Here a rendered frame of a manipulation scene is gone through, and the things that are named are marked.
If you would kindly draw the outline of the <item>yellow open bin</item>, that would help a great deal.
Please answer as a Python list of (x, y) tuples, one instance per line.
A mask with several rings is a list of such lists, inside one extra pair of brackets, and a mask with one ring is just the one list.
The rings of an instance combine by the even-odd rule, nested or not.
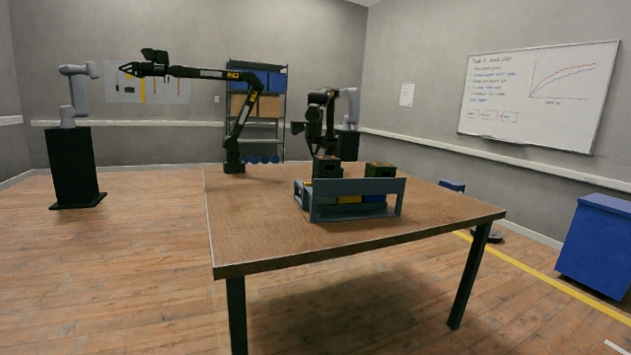
[(336, 196), (335, 204), (345, 203), (361, 203), (362, 195), (360, 196)]

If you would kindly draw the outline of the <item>olive green case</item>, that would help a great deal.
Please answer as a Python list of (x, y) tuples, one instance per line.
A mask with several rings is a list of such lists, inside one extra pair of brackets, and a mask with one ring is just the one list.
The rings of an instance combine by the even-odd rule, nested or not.
[(395, 178), (396, 166), (389, 163), (366, 162), (364, 178)]

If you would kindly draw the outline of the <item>blue open bin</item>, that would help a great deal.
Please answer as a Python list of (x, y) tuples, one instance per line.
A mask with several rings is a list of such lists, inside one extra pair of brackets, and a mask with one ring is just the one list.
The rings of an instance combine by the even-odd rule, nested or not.
[(362, 202), (381, 202), (385, 201), (384, 195), (362, 195)]

